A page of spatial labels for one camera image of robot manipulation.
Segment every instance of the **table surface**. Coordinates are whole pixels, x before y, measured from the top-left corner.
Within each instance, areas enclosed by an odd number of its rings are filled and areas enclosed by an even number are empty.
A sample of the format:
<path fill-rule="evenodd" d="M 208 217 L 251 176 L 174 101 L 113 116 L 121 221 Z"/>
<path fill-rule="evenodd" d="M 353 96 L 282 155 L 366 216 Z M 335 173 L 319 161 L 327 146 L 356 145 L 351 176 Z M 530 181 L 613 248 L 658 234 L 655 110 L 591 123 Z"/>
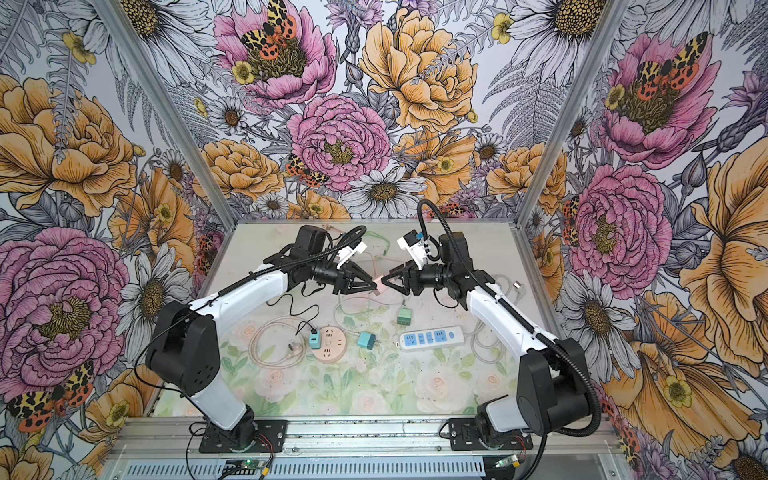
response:
<path fill-rule="evenodd" d="M 321 223 L 346 231 L 354 223 Z M 373 276 L 408 260 L 396 239 L 417 227 L 415 222 L 369 223 L 364 237 L 368 249 L 354 260 Z M 238 280 L 261 263 L 264 257 L 277 252 L 295 239 L 300 224 L 252 223 L 239 225 L 221 264 L 210 284 L 215 291 Z M 433 223 L 432 234 L 437 237 L 439 224 Z M 494 277 L 506 276 L 528 287 L 525 270 L 507 223 L 453 223 L 453 230 L 463 231 L 469 243 L 475 268 Z M 498 278 L 502 289 L 507 278 Z M 313 285 L 307 287 L 310 292 Z M 409 330 L 460 326 L 464 333 L 477 330 L 478 320 L 461 307 L 440 306 L 432 292 L 421 296 L 403 296 L 391 289 L 380 295 L 335 296 L 331 288 L 303 297 L 300 287 L 292 292 L 293 312 L 318 305 L 319 314 L 313 326 L 338 326 L 345 333 L 347 348 L 340 361 L 325 364 L 318 361 L 308 345 L 309 329 L 300 333 L 306 347 L 295 366 L 262 368 L 251 358 L 251 343 L 265 362 L 275 362 L 288 353 L 287 345 L 298 342 L 295 336 L 299 320 L 288 318 L 283 324 L 269 326 L 253 338 L 269 321 L 290 314 L 290 298 L 275 306 L 262 305 L 247 314 L 224 338 L 220 339 L 221 368 L 235 394 L 250 405 L 256 415 L 425 415 L 474 413 L 478 404 L 515 391 L 517 363 L 496 341 L 489 328 L 483 328 L 464 345 L 452 348 L 403 352 L 397 345 L 399 335 Z M 455 301 L 445 291 L 438 293 L 445 305 Z M 396 322 L 401 306 L 412 311 L 410 326 Z M 518 306 L 536 322 L 541 316 L 530 293 L 518 300 Z M 310 319 L 314 307 L 300 318 Z M 372 350 L 357 346 L 356 333 L 366 331 L 376 335 Z M 163 392 L 154 416 L 198 416 L 199 412 L 178 394 Z"/>

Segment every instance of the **pink peony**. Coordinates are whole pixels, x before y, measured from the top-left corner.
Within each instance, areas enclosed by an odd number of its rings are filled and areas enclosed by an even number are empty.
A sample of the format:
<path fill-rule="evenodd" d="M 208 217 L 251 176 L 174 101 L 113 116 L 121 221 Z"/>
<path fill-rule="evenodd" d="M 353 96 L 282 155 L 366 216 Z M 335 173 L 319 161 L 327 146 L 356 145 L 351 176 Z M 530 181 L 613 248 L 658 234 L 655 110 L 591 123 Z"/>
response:
<path fill-rule="evenodd" d="M 656 177 L 638 165 L 601 165 L 579 196 L 574 270 L 598 276 L 618 299 L 638 295 L 670 252 L 672 227 L 663 212 Z"/>
<path fill-rule="evenodd" d="M 392 153 L 379 114 L 337 94 L 315 98 L 287 127 L 293 153 L 307 168 L 330 178 L 326 187 L 340 192 L 351 188 L 351 180 L 383 170 Z"/>
<path fill-rule="evenodd" d="M 244 33 L 263 29 L 267 8 L 260 14 L 248 8 L 244 17 L 232 12 L 231 18 L 218 15 L 214 19 L 216 48 L 223 52 L 218 56 L 219 65 L 235 67 L 232 83 L 245 89 L 246 107 L 256 113 L 308 101 L 329 91 L 336 80 L 336 46 L 331 34 L 323 37 L 306 7 L 299 13 L 287 0 L 286 6 L 288 15 L 296 19 L 296 38 L 271 61 L 249 55 L 240 41 Z"/>
<path fill-rule="evenodd" d="M 672 46 L 672 39 L 660 44 L 658 37 L 642 34 L 613 70 L 605 99 L 606 108 L 591 129 L 593 141 L 615 151 L 627 162 L 643 162 L 651 170 L 664 168 L 679 157 L 707 129 L 716 108 L 706 108 L 712 97 L 710 87 L 720 68 L 711 65 L 712 36 L 709 35 L 698 59 L 698 72 L 680 90 L 661 85 L 643 101 L 637 91 L 637 67 L 654 61 L 664 65 L 685 47 Z"/>
<path fill-rule="evenodd" d="M 128 269 L 85 232 L 48 228 L 0 246 L 0 393 L 50 391 L 91 360 L 110 369 L 123 349 L 114 334 Z"/>

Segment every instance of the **metal vent grille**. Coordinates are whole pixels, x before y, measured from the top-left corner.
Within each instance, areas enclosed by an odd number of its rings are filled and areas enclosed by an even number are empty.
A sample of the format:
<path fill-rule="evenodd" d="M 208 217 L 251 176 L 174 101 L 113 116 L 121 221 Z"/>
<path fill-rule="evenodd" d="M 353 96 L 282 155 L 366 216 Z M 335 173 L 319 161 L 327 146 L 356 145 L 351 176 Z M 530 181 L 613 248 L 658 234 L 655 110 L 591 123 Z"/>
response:
<path fill-rule="evenodd" d="M 192 474 L 197 480 L 215 480 L 221 476 L 226 461 L 190 460 Z M 228 480 L 257 478 L 260 472 L 246 471 L 227 476 Z M 270 470 L 272 480 L 302 480 L 305 478 L 363 479 L 363 478 L 481 478 L 485 476 L 482 458 L 393 457 L 393 458 L 278 458 Z M 184 460 L 131 460 L 122 480 L 188 480 Z"/>

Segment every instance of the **red wire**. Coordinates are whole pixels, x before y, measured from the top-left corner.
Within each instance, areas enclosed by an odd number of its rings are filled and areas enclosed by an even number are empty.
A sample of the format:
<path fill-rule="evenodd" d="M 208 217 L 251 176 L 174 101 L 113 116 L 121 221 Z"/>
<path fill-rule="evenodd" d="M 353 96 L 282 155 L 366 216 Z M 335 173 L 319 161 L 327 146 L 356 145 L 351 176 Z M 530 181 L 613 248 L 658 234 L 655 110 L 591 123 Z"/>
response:
<path fill-rule="evenodd" d="M 524 462 L 525 459 L 528 457 L 528 450 L 525 448 L 525 440 L 523 440 L 521 437 L 519 437 L 517 435 L 515 435 L 515 438 L 520 441 L 520 445 L 522 445 L 522 447 L 523 447 L 523 459 L 522 459 L 522 461 Z"/>

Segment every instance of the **power strip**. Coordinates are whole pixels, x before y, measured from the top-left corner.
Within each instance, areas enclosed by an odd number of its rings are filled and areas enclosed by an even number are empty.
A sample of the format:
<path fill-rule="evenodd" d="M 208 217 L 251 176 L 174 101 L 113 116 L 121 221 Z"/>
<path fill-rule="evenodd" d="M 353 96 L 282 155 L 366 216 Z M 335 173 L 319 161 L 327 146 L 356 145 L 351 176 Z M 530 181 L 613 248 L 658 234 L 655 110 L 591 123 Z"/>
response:
<path fill-rule="evenodd" d="M 440 349 L 445 346 L 464 344 L 464 333 L 460 326 L 449 326 L 430 330 L 414 330 L 400 334 L 398 347 L 406 352 Z"/>

